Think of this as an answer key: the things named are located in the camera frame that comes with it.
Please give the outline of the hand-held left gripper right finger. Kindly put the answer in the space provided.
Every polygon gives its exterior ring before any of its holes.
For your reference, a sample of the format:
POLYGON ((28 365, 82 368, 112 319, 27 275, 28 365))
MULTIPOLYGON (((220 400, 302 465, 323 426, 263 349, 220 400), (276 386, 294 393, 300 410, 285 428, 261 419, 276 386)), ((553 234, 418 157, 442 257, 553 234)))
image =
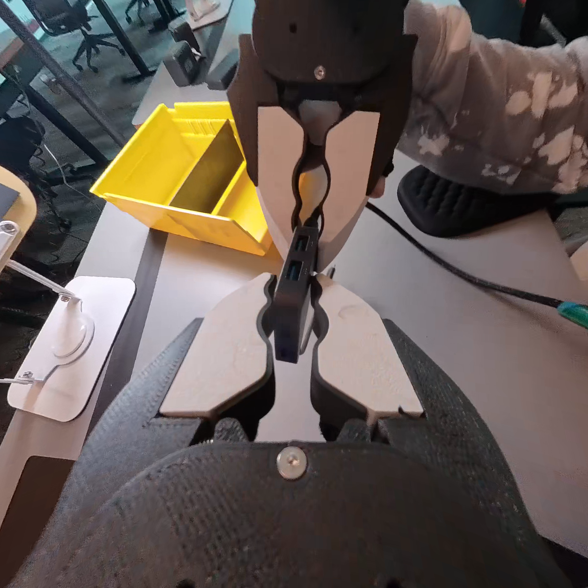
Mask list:
POLYGON ((317 342, 311 403, 325 425, 420 417, 424 410, 385 322, 363 299, 318 274, 312 285, 317 342))

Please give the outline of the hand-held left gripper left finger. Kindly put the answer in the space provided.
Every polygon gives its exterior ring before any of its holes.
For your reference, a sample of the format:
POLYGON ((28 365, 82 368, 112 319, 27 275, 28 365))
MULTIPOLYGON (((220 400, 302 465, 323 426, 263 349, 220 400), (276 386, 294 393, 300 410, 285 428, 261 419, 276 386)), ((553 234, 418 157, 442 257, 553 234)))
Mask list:
POLYGON ((265 272, 224 297, 202 319, 159 412, 220 418, 246 406, 253 418, 275 401, 275 373, 264 316, 276 276, 265 272))

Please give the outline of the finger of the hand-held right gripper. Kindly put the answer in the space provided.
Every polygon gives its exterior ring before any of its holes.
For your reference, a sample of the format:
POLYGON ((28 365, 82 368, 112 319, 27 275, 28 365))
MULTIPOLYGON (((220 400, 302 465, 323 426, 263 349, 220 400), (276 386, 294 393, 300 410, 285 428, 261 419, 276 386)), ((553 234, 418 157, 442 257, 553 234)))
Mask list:
POLYGON ((293 175, 303 154, 305 134, 284 109, 258 109, 258 184, 256 192, 270 236, 279 252, 288 252, 297 201, 293 175))
POLYGON ((347 242, 368 200, 368 180, 379 126, 377 112, 356 111, 325 139, 329 190, 322 204, 317 271, 326 269, 347 242))

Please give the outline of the black multiport usb hub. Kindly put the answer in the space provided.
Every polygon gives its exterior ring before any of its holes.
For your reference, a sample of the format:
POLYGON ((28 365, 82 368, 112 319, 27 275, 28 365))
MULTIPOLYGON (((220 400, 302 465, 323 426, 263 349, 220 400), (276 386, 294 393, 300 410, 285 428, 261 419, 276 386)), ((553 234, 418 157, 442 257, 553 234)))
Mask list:
POLYGON ((298 363, 317 265, 318 240, 316 222, 297 227, 277 281, 271 317, 275 358, 280 362, 298 363))

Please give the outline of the yellow plastic bin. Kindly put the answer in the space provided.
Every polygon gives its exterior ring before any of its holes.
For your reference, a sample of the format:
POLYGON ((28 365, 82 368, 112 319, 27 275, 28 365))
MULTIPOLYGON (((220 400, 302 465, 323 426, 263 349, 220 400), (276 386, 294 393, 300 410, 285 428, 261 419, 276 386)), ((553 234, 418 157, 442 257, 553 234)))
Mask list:
POLYGON ((241 149, 227 101, 158 105, 95 182, 91 193, 151 229, 265 256, 272 239, 244 155, 213 214, 169 206, 226 120, 241 149))

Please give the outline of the braided hdmi cable green plug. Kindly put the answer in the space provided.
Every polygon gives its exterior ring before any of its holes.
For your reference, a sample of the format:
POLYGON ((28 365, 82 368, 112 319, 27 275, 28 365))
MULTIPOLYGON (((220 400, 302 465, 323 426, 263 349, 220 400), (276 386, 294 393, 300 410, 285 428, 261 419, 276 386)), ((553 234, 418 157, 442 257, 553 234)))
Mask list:
POLYGON ((426 246, 417 241, 409 232, 401 227, 394 219, 392 219, 384 211, 376 207, 371 202, 366 204, 366 208, 373 212, 377 217, 386 222, 392 229, 394 229, 402 238, 414 246, 419 252, 425 255, 430 261, 437 264, 445 271, 458 277, 462 281, 471 284, 482 290, 499 293, 501 295, 510 296, 524 300, 526 302, 535 303, 537 305, 550 307, 554 309, 563 319, 574 323, 575 325, 587 330, 587 305, 577 303, 569 300, 560 300, 548 296, 539 295, 537 293, 528 292, 511 288, 509 286, 501 285, 491 282, 489 280, 474 276, 468 272, 452 265, 448 261, 442 259, 439 255, 429 250, 426 246))

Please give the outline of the person's right forearm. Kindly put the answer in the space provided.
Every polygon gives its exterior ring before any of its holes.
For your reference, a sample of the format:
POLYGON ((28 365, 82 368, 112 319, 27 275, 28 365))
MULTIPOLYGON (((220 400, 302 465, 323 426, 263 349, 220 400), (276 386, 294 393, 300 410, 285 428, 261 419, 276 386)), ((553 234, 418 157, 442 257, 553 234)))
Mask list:
POLYGON ((474 33, 466 11, 410 1, 413 89, 398 151, 500 195, 587 188, 587 38, 527 48, 474 33))

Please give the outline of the black bin divider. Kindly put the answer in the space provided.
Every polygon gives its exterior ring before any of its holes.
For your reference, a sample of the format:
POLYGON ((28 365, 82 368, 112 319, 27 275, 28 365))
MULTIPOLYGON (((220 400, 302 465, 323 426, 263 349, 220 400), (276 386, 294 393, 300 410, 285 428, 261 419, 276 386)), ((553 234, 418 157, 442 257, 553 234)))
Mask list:
POLYGON ((193 166, 169 206, 213 214, 243 162, 243 154, 235 133, 230 121, 226 120, 202 157, 193 166))

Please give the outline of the black rectangular box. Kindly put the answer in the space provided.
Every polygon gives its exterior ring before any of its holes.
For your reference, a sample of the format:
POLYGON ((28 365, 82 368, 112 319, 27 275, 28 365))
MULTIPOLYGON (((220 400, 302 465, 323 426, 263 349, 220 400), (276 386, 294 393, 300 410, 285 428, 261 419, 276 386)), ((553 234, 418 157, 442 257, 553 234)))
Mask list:
POLYGON ((229 88, 238 67, 238 53, 232 52, 211 69, 206 78, 206 85, 212 91, 225 91, 229 88))

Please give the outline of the black table strip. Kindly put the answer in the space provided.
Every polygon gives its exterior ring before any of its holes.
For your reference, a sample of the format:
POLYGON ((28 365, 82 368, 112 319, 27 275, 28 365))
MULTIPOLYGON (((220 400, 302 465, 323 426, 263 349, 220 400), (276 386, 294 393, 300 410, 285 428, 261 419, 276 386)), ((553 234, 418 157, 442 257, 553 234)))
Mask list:
POLYGON ((82 447, 132 374, 167 241, 150 229, 136 294, 84 411, 68 423, 15 412, 1 444, 1 587, 7 586, 51 517, 82 447))

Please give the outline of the grey small box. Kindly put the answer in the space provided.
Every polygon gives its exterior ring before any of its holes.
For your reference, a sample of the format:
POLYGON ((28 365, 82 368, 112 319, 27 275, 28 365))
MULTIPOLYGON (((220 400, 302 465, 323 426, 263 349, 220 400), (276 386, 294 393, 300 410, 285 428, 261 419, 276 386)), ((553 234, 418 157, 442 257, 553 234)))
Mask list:
POLYGON ((189 23, 178 17, 168 24, 168 31, 174 42, 187 42, 192 48, 200 51, 200 46, 189 23))
POLYGON ((186 40, 176 41, 163 58, 163 64, 177 87, 192 85, 198 78, 205 56, 186 40))

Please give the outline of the white tablet stand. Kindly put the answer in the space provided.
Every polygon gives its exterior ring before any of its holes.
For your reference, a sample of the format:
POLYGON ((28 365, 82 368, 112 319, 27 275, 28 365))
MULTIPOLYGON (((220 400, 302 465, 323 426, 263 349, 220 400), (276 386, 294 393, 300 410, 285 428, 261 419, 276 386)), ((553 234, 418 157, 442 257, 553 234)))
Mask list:
POLYGON ((133 280, 79 276, 66 286, 7 257, 21 233, 14 221, 1 222, 4 267, 57 294, 17 375, 8 384, 7 402, 17 410, 56 422, 70 422, 84 410, 112 350, 136 293, 133 280))

